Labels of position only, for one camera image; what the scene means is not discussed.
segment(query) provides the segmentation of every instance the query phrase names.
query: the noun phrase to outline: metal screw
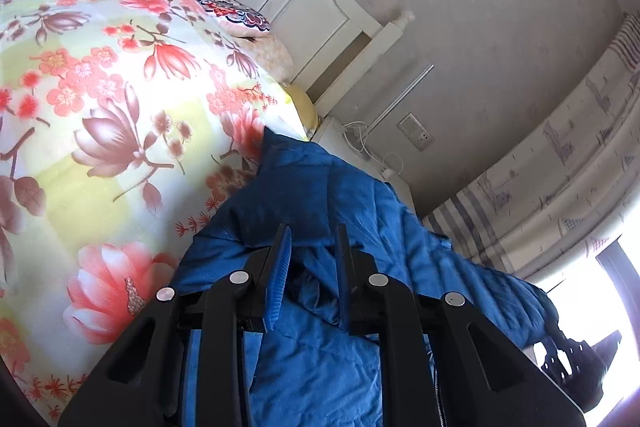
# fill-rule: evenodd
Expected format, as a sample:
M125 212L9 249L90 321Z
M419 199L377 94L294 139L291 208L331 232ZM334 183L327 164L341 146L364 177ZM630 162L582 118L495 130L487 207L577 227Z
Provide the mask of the metal screw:
M369 276L369 284L372 286L386 286L389 283L389 279L383 273L374 273Z
M444 296L444 301L449 306L462 306L465 303L465 297L458 292L449 292Z
M249 280L249 274L247 272L243 272L242 270L233 272L229 276L229 280L233 284L244 284Z
M156 293L156 299L162 302L170 301L174 297L175 290L173 288L169 288L169 286L167 286L166 288L160 288L158 290L158 293Z

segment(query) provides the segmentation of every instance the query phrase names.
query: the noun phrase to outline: blue puffer jacket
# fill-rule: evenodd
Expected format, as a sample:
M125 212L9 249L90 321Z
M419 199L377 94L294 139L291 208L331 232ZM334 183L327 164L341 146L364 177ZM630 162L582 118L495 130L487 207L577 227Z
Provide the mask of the blue puffer jacket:
M416 293L462 293L518 347L542 340L545 321L558 320L542 290L463 259L448 240L428 232L388 185L316 144L269 130L257 178L195 236L175 287L200 291L241 268L248 250L273 242L280 223L290 226L293 239L280 318L273 331L246 340L257 427L382 425L378 345L337 327L338 223L346 223L351 245L372 254L382 273ZM191 402L198 338L191 344ZM193 422L193 404L184 421Z

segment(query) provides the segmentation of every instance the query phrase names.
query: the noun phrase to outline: bedpost finial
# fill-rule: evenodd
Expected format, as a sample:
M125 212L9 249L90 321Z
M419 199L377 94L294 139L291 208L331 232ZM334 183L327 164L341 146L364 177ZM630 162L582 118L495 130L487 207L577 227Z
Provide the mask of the bedpost finial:
M394 21L394 24L404 30L406 26L413 21L415 21L414 12L411 10L402 10L398 19Z

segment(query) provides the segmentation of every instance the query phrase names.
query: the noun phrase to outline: floral comforter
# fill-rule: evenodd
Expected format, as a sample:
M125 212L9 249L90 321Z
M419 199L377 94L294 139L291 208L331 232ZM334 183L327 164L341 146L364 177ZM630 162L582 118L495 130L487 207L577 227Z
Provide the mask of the floral comforter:
M265 123L306 139L194 0L0 0L0 355L52 425Z

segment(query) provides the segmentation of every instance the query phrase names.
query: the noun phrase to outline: bed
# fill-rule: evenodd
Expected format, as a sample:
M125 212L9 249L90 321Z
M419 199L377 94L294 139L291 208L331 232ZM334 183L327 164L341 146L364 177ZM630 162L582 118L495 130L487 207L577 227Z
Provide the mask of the bed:
M240 1L271 19L295 86L326 84L320 115L411 19L382 27L354 0ZM55 425L194 233L255 176L264 126L307 138L283 87L194 0L0 6L0 355Z

